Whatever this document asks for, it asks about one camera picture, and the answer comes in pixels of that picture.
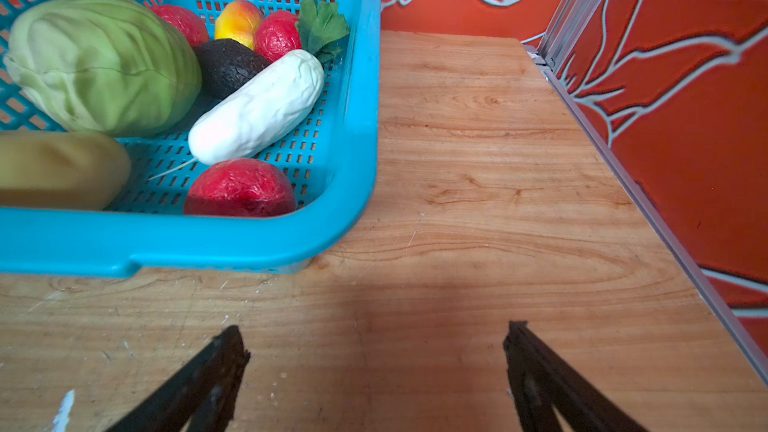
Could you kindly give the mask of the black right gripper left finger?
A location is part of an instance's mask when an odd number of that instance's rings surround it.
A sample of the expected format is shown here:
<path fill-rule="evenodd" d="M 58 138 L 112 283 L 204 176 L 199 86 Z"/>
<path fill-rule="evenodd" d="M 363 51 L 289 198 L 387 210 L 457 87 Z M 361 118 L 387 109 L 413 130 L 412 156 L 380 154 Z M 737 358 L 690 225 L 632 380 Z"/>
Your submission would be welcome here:
<path fill-rule="evenodd" d="M 231 325 L 136 408 L 112 431 L 224 431 L 234 417 L 251 354 Z"/>

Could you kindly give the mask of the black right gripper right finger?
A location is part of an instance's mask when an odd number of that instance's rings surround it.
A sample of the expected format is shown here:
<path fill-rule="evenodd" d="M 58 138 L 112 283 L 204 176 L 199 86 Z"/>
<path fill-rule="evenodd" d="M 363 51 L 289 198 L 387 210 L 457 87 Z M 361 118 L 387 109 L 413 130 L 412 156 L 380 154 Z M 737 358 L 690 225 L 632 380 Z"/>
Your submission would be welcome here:
<path fill-rule="evenodd" d="M 511 321 L 503 342 L 507 377 L 524 431 L 643 431 L 645 428 L 536 336 Z"/>

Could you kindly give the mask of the green cabbage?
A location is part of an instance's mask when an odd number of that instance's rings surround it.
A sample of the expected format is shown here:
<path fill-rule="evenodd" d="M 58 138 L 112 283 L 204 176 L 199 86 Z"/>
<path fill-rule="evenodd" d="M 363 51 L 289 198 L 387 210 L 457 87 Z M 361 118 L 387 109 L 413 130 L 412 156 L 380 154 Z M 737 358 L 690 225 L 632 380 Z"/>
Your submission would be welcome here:
<path fill-rule="evenodd" d="M 5 70 L 68 131 L 145 137 L 192 108 L 201 70 L 187 39 L 133 0 L 51 0 L 12 23 Z"/>

